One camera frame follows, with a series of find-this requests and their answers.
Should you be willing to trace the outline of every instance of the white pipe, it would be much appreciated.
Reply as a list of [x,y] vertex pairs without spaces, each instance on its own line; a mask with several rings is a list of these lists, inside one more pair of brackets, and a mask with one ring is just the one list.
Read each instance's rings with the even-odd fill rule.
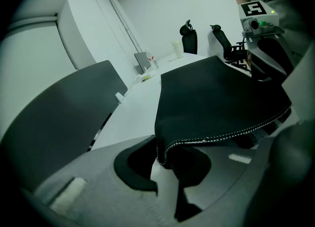
[[140,52],[144,52],[144,47],[141,46],[140,42],[138,41],[138,39],[134,36],[133,32],[130,30],[129,25],[127,24],[124,15],[121,11],[121,9],[119,8],[119,2],[117,2],[117,0],[110,0],[110,2],[112,3],[112,6],[114,8],[114,10],[116,11],[118,17],[120,18],[120,21],[122,22],[123,26],[126,29],[126,32],[128,33],[134,47],[136,48],[136,50],[138,51],[138,53]]

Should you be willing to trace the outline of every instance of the chair backrest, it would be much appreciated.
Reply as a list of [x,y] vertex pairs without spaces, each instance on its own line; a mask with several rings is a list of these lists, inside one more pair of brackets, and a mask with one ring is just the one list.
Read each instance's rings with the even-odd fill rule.
[[224,53],[227,54],[231,51],[231,43],[226,38],[225,33],[221,30],[219,25],[211,26],[214,36],[218,39],[219,43],[222,45]]
[[198,50],[197,32],[192,28],[190,20],[187,20],[186,24],[181,27],[180,34],[183,36],[182,42],[184,52],[190,54],[197,54]]
[[56,82],[15,118],[0,145],[20,185],[32,192],[41,182],[87,152],[96,133],[127,91],[109,61]]

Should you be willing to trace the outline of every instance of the plastic bottle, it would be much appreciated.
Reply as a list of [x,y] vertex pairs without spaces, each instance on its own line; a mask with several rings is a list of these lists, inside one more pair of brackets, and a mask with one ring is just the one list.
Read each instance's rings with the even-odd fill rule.
[[147,49],[147,57],[148,57],[149,62],[154,64],[156,69],[158,69],[158,62],[156,61],[154,55],[149,49]]

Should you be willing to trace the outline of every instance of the black office chair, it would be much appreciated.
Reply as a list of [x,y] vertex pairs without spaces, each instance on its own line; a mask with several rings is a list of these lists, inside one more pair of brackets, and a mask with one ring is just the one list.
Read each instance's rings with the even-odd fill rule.
[[192,28],[190,20],[186,21],[186,24],[179,30],[180,34],[183,36],[182,42],[185,53],[197,54],[197,33],[196,30]]
[[214,36],[218,39],[219,43],[223,47],[223,57],[227,60],[226,63],[233,64],[237,67],[244,67],[246,65],[239,65],[239,62],[247,62],[247,50],[244,48],[244,41],[237,42],[238,45],[232,46],[229,40],[226,38],[225,33],[221,30],[219,25],[210,25],[213,30]]

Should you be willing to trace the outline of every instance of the paper cup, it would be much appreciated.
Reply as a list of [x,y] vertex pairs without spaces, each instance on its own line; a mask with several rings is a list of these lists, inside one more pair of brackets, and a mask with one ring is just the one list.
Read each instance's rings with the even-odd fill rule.
[[184,47],[181,41],[172,41],[171,42],[174,52],[177,58],[181,58],[184,56]]

